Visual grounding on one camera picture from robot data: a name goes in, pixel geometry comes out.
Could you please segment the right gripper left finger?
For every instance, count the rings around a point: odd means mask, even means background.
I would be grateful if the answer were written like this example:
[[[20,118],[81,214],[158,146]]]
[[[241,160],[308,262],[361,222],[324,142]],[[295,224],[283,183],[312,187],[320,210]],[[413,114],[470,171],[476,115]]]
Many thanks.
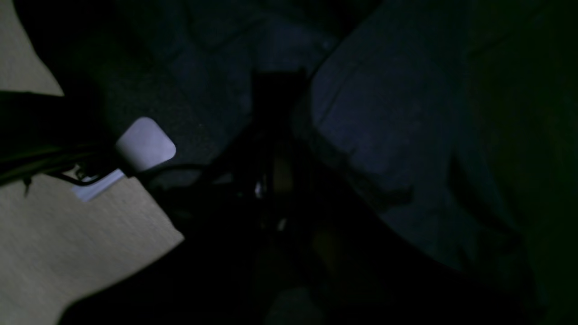
[[[266,245],[272,136],[242,132],[209,164],[158,169],[158,203],[184,235],[158,261],[172,288],[252,286]]]

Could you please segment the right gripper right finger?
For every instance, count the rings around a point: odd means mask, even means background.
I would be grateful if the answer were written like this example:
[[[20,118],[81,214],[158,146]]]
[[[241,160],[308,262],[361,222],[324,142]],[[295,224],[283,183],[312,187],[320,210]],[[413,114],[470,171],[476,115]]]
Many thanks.
[[[386,225],[353,187],[289,137],[295,212],[291,239],[316,263],[313,279],[332,308],[450,308],[452,270]]]

